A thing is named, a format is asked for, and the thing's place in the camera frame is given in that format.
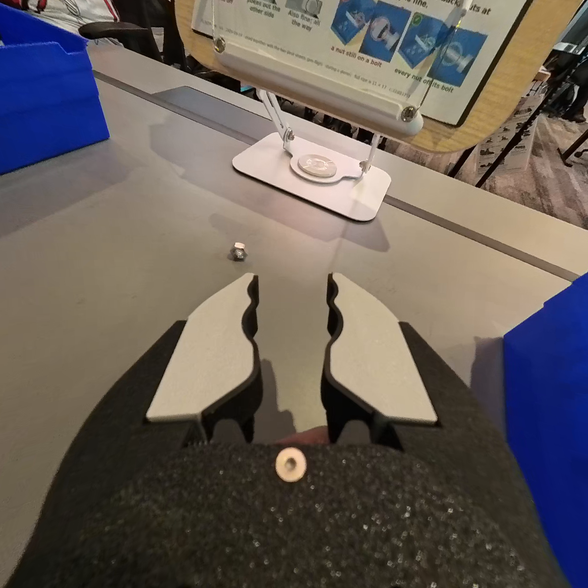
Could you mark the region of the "black office chair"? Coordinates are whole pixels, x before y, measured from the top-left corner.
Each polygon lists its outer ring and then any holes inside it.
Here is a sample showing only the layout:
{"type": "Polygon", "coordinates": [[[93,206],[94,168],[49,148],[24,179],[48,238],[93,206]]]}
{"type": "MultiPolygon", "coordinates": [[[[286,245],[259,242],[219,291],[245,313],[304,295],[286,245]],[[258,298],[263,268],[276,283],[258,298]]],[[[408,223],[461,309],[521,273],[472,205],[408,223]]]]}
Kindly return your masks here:
{"type": "Polygon", "coordinates": [[[175,1],[112,1],[114,22],[93,21],[79,27],[87,40],[112,39],[126,49],[184,70],[186,53],[175,16],[175,1]]]}

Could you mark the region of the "white printed carton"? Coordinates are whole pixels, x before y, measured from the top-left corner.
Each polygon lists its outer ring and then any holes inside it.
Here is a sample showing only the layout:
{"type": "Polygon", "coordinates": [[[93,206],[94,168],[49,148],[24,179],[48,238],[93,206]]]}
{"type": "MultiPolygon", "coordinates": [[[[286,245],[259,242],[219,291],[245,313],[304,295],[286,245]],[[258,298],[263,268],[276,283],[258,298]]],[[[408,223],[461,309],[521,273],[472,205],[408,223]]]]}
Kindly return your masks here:
{"type": "MultiPolygon", "coordinates": [[[[476,148],[476,179],[481,179],[496,158],[501,155],[512,138],[533,113],[533,107],[518,106],[503,125],[476,148]]],[[[525,171],[528,167],[537,127],[534,121],[522,134],[518,144],[506,154],[496,167],[494,175],[525,171]]]]}

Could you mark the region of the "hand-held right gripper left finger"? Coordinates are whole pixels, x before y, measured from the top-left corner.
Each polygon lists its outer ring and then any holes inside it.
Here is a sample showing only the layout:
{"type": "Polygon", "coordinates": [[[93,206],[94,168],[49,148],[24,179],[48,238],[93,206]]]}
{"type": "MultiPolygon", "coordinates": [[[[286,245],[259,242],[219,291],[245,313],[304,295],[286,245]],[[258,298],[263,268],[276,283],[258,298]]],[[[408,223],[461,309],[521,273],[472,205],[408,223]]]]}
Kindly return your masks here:
{"type": "Polygon", "coordinates": [[[246,273],[187,318],[146,411],[150,423],[196,423],[210,441],[221,420],[238,423],[245,441],[263,399],[256,310],[259,278],[246,273]]]}

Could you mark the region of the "wooden display board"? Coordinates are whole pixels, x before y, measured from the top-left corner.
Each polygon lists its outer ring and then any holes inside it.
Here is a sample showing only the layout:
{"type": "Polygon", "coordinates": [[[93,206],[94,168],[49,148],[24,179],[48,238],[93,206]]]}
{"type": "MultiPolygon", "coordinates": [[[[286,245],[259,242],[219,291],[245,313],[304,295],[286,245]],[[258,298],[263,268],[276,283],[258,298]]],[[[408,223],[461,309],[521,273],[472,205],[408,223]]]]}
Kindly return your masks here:
{"type": "Polygon", "coordinates": [[[245,72],[227,67],[217,57],[213,40],[192,30],[194,5],[195,1],[176,1],[176,23],[185,49],[206,68],[408,143],[421,151],[454,153],[481,143],[511,115],[523,91],[533,81],[583,1],[532,1],[463,124],[450,126],[425,118],[423,129],[413,137],[394,130],[391,123],[371,123],[364,115],[353,114],[352,108],[344,106],[342,99],[327,98],[317,91],[312,95],[278,82],[266,82],[253,73],[251,66],[245,72]]]}

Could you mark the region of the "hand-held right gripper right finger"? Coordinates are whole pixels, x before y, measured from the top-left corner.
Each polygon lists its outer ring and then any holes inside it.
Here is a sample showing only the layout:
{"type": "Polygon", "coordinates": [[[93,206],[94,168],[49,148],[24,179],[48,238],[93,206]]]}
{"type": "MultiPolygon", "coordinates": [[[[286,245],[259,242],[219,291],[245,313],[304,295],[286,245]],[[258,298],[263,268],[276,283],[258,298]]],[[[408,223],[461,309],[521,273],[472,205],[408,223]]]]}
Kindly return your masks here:
{"type": "Polygon", "coordinates": [[[437,412],[396,315],[342,273],[327,277],[329,340],[320,399],[336,443],[351,421],[373,443],[399,443],[398,424],[432,428],[437,412]]]}

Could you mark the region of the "printed instruction sheet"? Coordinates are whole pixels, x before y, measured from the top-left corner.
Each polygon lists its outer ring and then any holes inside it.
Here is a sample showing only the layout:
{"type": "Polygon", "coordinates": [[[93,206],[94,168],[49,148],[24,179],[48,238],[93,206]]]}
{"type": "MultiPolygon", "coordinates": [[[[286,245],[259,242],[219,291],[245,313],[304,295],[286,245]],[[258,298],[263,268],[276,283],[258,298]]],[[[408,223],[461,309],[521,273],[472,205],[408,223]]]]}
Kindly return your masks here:
{"type": "MultiPolygon", "coordinates": [[[[418,106],[459,1],[223,1],[229,35],[256,51],[386,100],[418,106]]],[[[460,126],[530,1],[473,1],[420,109],[460,126]]],[[[210,1],[195,1],[192,30],[212,38],[210,1]]]]}

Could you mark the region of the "blue plastic bin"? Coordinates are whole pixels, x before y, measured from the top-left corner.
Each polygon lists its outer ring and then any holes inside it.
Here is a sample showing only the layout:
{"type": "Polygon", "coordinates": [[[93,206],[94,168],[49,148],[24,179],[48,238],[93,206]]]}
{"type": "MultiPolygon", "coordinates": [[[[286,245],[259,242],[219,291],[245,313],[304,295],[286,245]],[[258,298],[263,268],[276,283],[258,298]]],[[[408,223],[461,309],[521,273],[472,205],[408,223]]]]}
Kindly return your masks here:
{"type": "Polygon", "coordinates": [[[1,174],[109,139],[83,37],[1,5],[1,174]]]}
{"type": "Polygon", "coordinates": [[[503,337],[510,448],[572,587],[587,587],[587,274],[503,337]]]}

